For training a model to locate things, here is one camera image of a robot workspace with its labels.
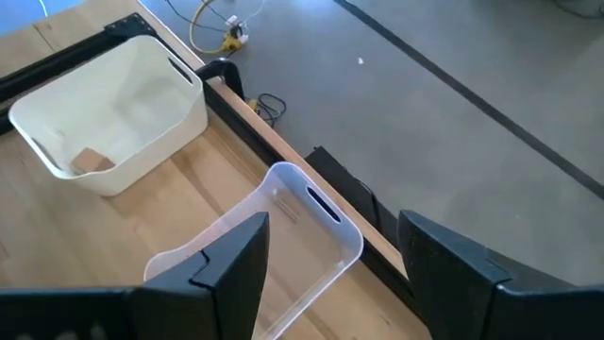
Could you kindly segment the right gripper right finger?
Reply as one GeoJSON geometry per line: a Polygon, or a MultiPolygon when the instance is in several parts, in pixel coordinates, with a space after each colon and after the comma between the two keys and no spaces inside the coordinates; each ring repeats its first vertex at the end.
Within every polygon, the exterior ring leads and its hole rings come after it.
{"type": "Polygon", "coordinates": [[[413,211],[398,242],[433,340],[604,340],[604,283],[557,279],[413,211]]]}

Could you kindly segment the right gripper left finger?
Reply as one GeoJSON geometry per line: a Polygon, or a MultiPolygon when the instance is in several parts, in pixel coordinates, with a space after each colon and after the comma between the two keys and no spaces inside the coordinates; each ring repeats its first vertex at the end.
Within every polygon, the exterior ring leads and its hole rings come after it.
{"type": "Polygon", "coordinates": [[[251,340],[269,243],[257,212],[141,285],[0,289],[0,340],[251,340]]]}

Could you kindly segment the natural wood block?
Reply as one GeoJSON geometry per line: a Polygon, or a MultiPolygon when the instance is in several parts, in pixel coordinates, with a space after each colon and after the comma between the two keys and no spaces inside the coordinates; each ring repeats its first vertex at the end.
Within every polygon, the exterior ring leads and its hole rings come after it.
{"type": "Polygon", "coordinates": [[[110,170],[115,163],[107,156],[85,147],[71,161],[72,169],[79,175],[110,170]]]}

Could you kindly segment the clear plastic bin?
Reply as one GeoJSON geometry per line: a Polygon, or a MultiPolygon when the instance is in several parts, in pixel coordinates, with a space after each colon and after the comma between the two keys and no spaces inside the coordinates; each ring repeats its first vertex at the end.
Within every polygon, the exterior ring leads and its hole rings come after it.
{"type": "Polygon", "coordinates": [[[270,240],[259,310],[244,340],[277,340],[363,249],[358,227],[290,162],[272,165],[257,189],[192,240],[155,255],[144,278],[167,273],[196,250],[231,248],[226,235],[255,213],[267,213],[270,240]]]}

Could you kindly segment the black table foot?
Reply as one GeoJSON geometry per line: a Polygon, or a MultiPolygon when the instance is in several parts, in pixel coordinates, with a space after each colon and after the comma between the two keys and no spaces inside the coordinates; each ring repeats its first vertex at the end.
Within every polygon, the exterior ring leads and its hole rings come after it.
{"type": "Polygon", "coordinates": [[[315,147],[305,161],[321,175],[391,244],[397,244],[397,217],[378,200],[377,195],[354,177],[325,148],[315,147]]]}

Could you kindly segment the white plastic bin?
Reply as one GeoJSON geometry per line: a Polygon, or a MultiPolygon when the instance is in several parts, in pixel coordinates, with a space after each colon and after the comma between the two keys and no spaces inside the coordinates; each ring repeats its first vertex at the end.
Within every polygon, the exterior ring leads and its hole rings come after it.
{"type": "Polygon", "coordinates": [[[159,39],[141,35],[18,99],[8,119],[57,179],[116,196],[203,133],[203,82],[159,39]],[[115,166],[79,175],[85,147],[115,166]]]}

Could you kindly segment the white power adapter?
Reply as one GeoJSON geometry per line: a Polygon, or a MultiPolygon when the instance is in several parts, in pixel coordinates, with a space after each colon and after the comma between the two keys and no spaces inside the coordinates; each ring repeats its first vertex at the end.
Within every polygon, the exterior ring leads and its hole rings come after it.
{"type": "Polygon", "coordinates": [[[226,20],[229,26],[228,36],[241,44],[245,44],[249,36],[243,32],[245,24],[241,22],[236,15],[232,15],[226,20]]]}

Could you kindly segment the black frame cross rail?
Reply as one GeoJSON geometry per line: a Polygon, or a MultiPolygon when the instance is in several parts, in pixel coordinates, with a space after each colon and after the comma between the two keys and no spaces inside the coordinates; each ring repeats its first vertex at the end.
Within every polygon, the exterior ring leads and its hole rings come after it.
{"type": "Polygon", "coordinates": [[[210,107],[226,125],[253,150],[268,166],[281,161],[298,165],[309,176],[316,175],[317,184],[331,191],[330,196],[348,216],[356,221],[363,237],[365,249],[361,261],[421,319],[411,291],[404,265],[397,246],[384,238],[346,199],[344,199],[321,175],[319,175],[276,131],[263,123],[243,100],[232,92],[223,80],[210,80],[204,84],[210,107]]]}

